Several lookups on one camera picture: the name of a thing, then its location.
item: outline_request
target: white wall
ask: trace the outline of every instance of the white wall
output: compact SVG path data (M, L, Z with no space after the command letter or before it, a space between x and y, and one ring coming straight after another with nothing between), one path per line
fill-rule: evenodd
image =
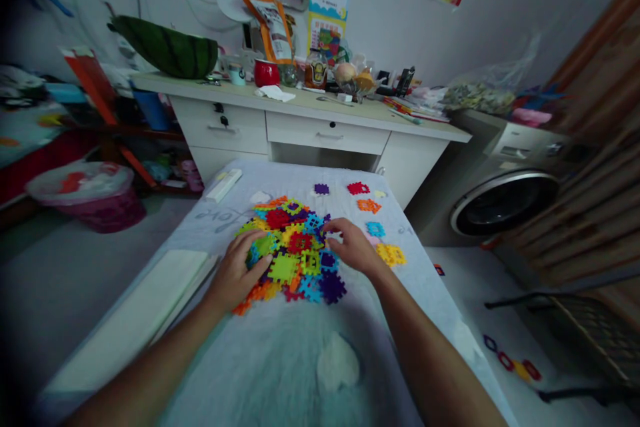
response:
M73 74L59 54L58 45L86 43L97 48L101 59L110 57L112 63L122 63L113 34L105 25L109 18L106 7L99 0L62 1L79 12L95 41L82 34L77 19L67 19L57 10L42 13L26 0L18 0L15 27L6 39L3 60L69 81L73 80ZM463 0L454 9L433 0L351 0L347 38L354 52L363 52L374 59L378 68L392 70L415 65L418 78L427 85L436 85L486 63L514 58L536 27L544 36L527 78L527 84L533 85L553 74L609 1ZM118 13L135 15L135 0L110 2ZM215 5L191 0L203 23L232 27L231 30L220 32L202 26L185 0L141 2L144 19L166 26L173 23L178 30L214 38L230 49L241 42L241 30L233 28ZM307 45L306 17L296 15L299 52Z

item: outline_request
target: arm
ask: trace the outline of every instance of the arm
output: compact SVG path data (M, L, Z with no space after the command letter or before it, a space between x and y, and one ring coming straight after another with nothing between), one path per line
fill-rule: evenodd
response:
M365 274L380 298L405 379L426 425L506 426L478 379L433 322L425 315L362 231L336 219L325 231L342 232L331 249Z
M251 271L245 265L251 244L265 235L251 230L234 239L200 304L84 403L66 425L153 425L211 331L269 267L271 256Z

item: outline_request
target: shelf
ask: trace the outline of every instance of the shelf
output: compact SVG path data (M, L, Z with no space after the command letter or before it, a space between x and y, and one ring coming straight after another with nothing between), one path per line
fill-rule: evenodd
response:
M150 130L143 125L77 125L71 118L64 117L60 121L65 127L128 137L146 137L173 141L185 141L185 136L177 131Z

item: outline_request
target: orange packaging bag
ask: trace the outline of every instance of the orange packaging bag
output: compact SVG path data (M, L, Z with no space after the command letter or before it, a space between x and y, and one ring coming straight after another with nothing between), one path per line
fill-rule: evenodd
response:
M260 22L260 33L265 44L267 60L291 63L293 47L287 28L285 10L277 0L244 0Z

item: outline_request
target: drawer handle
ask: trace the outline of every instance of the drawer handle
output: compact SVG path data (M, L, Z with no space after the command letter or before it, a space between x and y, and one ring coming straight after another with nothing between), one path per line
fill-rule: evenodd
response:
M322 137L323 138L330 138L330 139L333 139L333 140L342 140L345 137L344 135L329 135L328 133L320 133L320 132L316 133L316 135L318 137L321 137L321 138Z
M240 132L240 129L237 128L233 128L233 127L219 127L218 125L207 125L207 128L209 130L221 130L221 131L228 131L230 133L232 133L233 135L235 135L236 133Z

